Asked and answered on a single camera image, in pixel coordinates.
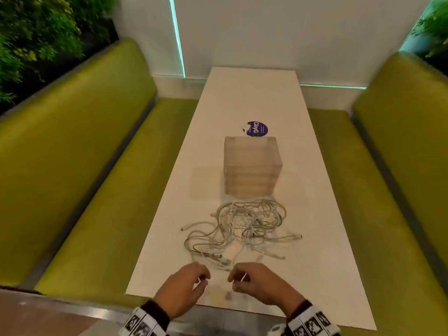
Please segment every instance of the round purple sticker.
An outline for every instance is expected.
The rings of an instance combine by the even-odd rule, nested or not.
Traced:
[[[247,123],[249,128],[246,130],[246,134],[250,137],[262,137],[267,134],[267,126],[259,121],[249,121]]]

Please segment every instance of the person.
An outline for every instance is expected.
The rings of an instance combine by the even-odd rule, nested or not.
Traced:
[[[142,307],[136,308],[120,336],[165,336],[168,324],[190,310],[211,278],[203,264],[193,262],[171,275]],[[339,328],[289,283],[261,263],[235,264],[227,280],[236,293],[248,294],[266,305],[276,305],[286,316],[278,335],[337,336]]]

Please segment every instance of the green seat cushion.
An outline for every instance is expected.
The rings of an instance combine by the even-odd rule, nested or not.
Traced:
[[[157,102],[37,291],[107,305],[135,307],[144,302],[125,291],[197,103],[165,98]]]
[[[448,335],[448,300],[346,112],[310,110],[378,332]]]
[[[397,53],[354,108],[448,266],[448,78],[415,56]]]
[[[155,94],[125,40],[0,119],[0,285],[25,280]]]

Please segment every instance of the tangled cable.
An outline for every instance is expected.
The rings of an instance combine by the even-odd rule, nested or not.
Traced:
[[[290,242],[301,239],[301,235],[289,234],[277,237],[276,229],[282,225],[286,217],[286,209],[280,203],[271,199],[258,199],[252,202],[233,202],[221,205],[212,222],[197,222],[181,228],[187,231],[194,226],[208,224],[213,227],[211,232],[192,230],[185,239],[185,248],[193,255],[201,255],[209,260],[215,268],[229,271],[238,255],[248,247],[277,259],[284,256],[274,254],[266,249],[266,242]],[[223,258],[225,249],[235,240],[241,243],[241,248],[232,260]]]

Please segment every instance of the white table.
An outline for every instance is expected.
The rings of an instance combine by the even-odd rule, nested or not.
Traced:
[[[266,124],[268,135],[277,138],[283,169],[274,197],[288,210],[283,231],[303,235],[278,246],[285,260],[264,256],[262,262],[333,322],[376,329],[294,71],[212,69],[126,293],[152,297],[171,273],[191,262],[181,227],[213,221],[210,214],[232,201],[223,188],[224,137],[243,136],[250,121]],[[251,260],[249,252],[238,257]],[[227,272],[211,274],[199,304],[282,315],[233,293]]]

